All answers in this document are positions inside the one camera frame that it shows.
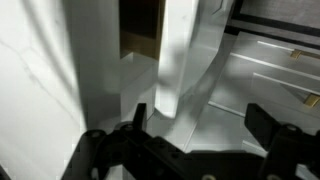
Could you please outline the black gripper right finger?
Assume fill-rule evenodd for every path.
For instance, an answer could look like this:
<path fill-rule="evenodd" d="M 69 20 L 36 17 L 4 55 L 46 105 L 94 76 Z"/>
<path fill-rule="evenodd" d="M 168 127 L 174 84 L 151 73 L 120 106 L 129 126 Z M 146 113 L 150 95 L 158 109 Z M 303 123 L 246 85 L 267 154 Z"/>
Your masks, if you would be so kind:
<path fill-rule="evenodd" d="M 264 150 L 270 149 L 275 134 L 281 128 L 278 121 L 255 103 L 247 105 L 244 124 Z"/>

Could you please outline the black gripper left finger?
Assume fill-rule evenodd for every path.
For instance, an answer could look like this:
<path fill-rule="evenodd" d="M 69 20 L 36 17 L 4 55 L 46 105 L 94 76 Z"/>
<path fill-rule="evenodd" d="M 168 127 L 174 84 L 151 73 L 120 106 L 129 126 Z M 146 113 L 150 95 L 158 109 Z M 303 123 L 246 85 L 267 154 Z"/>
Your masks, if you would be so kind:
<path fill-rule="evenodd" d="M 147 121 L 147 104 L 139 103 L 136 107 L 132 125 L 136 129 L 144 130 Z"/>

